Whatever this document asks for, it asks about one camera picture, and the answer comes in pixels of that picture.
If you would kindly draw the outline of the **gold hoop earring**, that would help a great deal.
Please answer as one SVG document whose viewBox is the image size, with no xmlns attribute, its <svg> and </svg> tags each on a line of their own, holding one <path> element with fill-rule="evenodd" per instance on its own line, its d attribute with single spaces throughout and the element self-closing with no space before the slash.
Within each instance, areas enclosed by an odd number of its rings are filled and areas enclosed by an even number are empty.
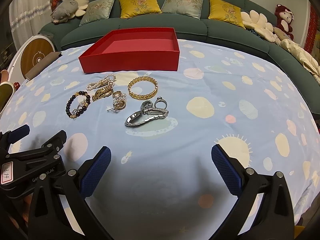
<svg viewBox="0 0 320 240">
<path fill-rule="evenodd" d="M 113 107 L 108 109 L 107 111 L 108 112 L 117 112 L 117 111 L 120 111 L 122 109 L 124 109 L 126 107 L 126 102 L 123 101 L 123 100 L 120 100 L 120 101 L 115 101 L 113 103 Z"/>
<path fill-rule="evenodd" d="M 121 91 L 116 91 L 112 94 L 113 102 L 126 102 L 126 93 L 122 93 Z"/>
</svg>

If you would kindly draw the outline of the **gold chain bangle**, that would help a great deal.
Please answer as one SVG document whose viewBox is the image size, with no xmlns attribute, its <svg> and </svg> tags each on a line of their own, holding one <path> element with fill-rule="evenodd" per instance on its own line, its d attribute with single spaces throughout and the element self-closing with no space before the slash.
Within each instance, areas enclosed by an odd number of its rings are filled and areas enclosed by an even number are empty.
<svg viewBox="0 0 320 240">
<path fill-rule="evenodd" d="M 129 96 L 136 100 L 148 100 L 158 92 L 158 82 L 150 76 L 139 76 L 131 80 L 127 86 Z"/>
</svg>

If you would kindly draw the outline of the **red tray box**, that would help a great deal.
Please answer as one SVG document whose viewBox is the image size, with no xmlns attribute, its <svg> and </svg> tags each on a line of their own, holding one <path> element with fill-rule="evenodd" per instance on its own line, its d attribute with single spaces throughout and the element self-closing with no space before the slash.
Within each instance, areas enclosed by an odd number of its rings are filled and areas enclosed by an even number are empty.
<svg viewBox="0 0 320 240">
<path fill-rule="evenodd" d="M 113 30 L 84 51 L 79 61 L 85 74 L 178 70 L 180 48 L 174 28 Z"/>
</svg>

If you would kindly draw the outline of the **round mouse ear mirror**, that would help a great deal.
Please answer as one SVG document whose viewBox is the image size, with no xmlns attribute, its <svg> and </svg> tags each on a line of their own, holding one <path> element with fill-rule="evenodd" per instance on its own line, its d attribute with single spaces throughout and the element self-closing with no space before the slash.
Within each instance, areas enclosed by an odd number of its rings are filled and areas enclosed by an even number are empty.
<svg viewBox="0 0 320 240">
<path fill-rule="evenodd" d="M 9 81 L 9 72 L 7 70 L 1 71 L 1 85 L 0 85 L 0 111 L 3 113 L 6 105 L 12 98 L 13 94 L 18 90 L 20 84 L 18 82 Z"/>
</svg>

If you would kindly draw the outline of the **brown rectangular pad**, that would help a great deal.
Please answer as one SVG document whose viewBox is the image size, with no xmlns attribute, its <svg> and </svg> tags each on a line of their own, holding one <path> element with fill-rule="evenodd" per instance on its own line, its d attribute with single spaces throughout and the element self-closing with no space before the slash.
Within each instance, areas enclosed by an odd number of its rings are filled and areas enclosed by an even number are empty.
<svg viewBox="0 0 320 240">
<path fill-rule="evenodd" d="M 47 56 L 41 59 L 33 68 L 31 68 L 29 72 L 27 72 L 25 78 L 29 81 L 32 80 L 61 56 L 62 53 L 60 51 L 49 53 Z"/>
</svg>

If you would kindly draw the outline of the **blue patterned bed sheet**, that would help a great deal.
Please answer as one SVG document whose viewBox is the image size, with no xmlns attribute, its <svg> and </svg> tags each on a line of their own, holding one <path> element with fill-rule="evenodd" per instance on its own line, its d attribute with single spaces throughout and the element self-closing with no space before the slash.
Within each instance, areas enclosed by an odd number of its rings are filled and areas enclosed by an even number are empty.
<svg viewBox="0 0 320 240">
<path fill-rule="evenodd" d="M 64 130 L 61 155 L 71 169 L 109 147 L 111 163 L 87 202 L 115 239 L 208 239 L 236 201 L 212 162 L 215 144 L 260 174 L 283 172 L 299 220 L 319 194 L 319 133 L 296 86 L 258 57 L 195 41 L 179 46 L 175 72 L 116 74 L 122 93 L 134 78 L 153 77 L 169 111 L 136 128 L 124 124 L 140 109 L 133 98 L 118 112 L 109 97 L 76 119 L 67 116 L 69 98 L 104 75 L 83 73 L 86 47 L 65 50 L 4 110 L 2 132 L 30 127 L 10 152 L 40 147 Z"/>
</svg>

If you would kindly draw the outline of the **white lace curtain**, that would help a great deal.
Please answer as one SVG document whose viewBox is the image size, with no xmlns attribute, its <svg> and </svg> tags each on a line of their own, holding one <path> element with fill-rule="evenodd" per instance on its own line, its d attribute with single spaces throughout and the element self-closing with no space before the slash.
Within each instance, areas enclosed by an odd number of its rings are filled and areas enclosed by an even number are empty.
<svg viewBox="0 0 320 240">
<path fill-rule="evenodd" d="M 50 22 L 50 0 L 12 0 L 9 23 L 16 49 Z"/>
</svg>

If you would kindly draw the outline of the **grey-green embroidered cushion left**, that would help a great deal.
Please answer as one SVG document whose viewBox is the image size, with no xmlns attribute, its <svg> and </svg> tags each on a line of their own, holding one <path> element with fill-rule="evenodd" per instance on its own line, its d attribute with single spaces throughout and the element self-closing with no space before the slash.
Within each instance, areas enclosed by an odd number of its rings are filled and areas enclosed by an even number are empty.
<svg viewBox="0 0 320 240">
<path fill-rule="evenodd" d="M 95 0 L 89 2 L 84 16 L 79 26 L 95 22 L 98 20 L 108 19 L 115 0 Z"/>
</svg>

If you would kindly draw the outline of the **grey-green embroidered cushion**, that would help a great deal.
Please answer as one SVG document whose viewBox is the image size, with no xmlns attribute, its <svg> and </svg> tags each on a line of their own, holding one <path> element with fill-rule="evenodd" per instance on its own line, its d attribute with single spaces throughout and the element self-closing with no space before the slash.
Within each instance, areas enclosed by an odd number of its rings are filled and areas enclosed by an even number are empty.
<svg viewBox="0 0 320 240">
<path fill-rule="evenodd" d="M 161 11 L 200 19 L 204 0 L 165 0 Z"/>
<path fill-rule="evenodd" d="M 89 2 L 84 16 L 79 26 L 95 22 L 98 20 L 108 19 L 115 0 L 95 0 Z"/>
</svg>

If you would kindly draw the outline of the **cream flower shaped cushion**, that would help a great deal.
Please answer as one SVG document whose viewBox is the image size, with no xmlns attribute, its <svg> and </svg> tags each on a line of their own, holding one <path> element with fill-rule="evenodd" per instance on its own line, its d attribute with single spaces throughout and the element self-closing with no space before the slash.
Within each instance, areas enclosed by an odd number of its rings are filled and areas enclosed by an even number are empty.
<svg viewBox="0 0 320 240">
<path fill-rule="evenodd" d="M 259 36 L 268 42 L 274 43 L 276 35 L 273 33 L 273 25 L 268 22 L 266 16 L 251 10 L 249 13 L 241 12 L 242 22 L 246 29 L 254 30 Z"/>
</svg>

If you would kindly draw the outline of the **yellow embroidered cushion left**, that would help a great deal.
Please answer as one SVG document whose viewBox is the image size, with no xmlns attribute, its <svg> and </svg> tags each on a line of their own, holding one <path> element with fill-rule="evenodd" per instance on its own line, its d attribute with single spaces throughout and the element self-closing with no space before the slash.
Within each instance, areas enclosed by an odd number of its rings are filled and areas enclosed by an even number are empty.
<svg viewBox="0 0 320 240">
<path fill-rule="evenodd" d="M 130 19 L 139 15 L 161 14 L 157 0 L 119 0 L 122 19 Z"/>
</svg>

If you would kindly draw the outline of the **yellow embroidered cushion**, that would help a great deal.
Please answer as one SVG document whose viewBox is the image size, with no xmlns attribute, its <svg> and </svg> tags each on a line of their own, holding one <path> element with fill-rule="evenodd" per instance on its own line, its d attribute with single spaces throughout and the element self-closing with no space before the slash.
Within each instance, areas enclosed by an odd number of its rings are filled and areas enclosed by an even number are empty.
<svg viewBox="0 0 320 240">
<path fill-rule="evenodd" d="M 209 3 L 209 20 L 227 22 L 245 28 L 241 17 L 241 9 L 239 7 L 223 0 L 209 0 Z"/>
<path fill-rule="evenodd" d="M 122 19 L 130 19 L 139 15 L 161 14 L 157 0 L 119 0 Z"/>
</svg>

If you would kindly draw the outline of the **yellow embroidered cushion right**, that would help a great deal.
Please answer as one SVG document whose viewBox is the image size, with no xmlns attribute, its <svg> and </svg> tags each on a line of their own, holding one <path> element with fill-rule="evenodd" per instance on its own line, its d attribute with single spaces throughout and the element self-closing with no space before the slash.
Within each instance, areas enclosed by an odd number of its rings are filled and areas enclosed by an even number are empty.
<svg viewBox="0 0 320 240">
<path fill-rule="evenodd" d="M 223 0 L 209 0 L 209 3 L 209 20 L 227 22 L 245 28 L 241 17 L 241 9 L 239 7 Z"/>
</svg>

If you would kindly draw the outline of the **dark green sofa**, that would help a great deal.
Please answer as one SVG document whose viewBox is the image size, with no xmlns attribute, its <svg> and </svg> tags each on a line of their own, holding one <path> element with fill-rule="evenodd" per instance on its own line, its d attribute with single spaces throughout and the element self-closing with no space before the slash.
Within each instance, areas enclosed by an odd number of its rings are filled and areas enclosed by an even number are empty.
<svg viewBox="0 0 320 240">
<path fill-rule="evenodd" d="M 163 5 L 165 0 L 156 1 L 158 5 Z M 277 24 L 275 14 L 250 0 L 223 1 L 236 5 L 245 12 L 255 10 L 258 13 L 264 14 L 272 25 Z M 291 79 L 305 100 L 310 104 L 312 111 L 317 111 L 318 107 L 312 101 L 312 95 L 319 94 L 319 84 L 311 73 L 290 53 L 276 44 L 262 40 L 247 30 L 230 23 L 210 20 L 208 16 L 209 0 L 204 0 L 199 20 L 190 16 L 168 13 L 141 15 L 129 20 L 122 20 L 120 18 L 120 2 L 119 0 L 115 0 L 110 16 L 106 20 L 88 23 L 83 27 L 80 26 L 80 19 L 78 18 L 74 18 L 67 23 L 48 23 L 42 27 L 40 33 L 50 37 L 57 49 L 65 50 L 96 42 L 99 38 L 114 29 L 172 27 L 175 29 L 178 38 L 240 50 L 275 64 Z"/>
</svg>

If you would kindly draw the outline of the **grey-green embroidered cushion right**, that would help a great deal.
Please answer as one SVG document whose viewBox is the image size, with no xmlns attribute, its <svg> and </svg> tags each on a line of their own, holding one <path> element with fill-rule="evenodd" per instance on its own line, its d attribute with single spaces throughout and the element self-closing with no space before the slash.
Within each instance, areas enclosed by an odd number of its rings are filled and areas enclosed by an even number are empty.
<svg viewBox="0 0 320 240">
<path fill-rule="evenodd" d="M 204 0 L 165 0 L 161 11 L 200 19 Z"/>
</svg>

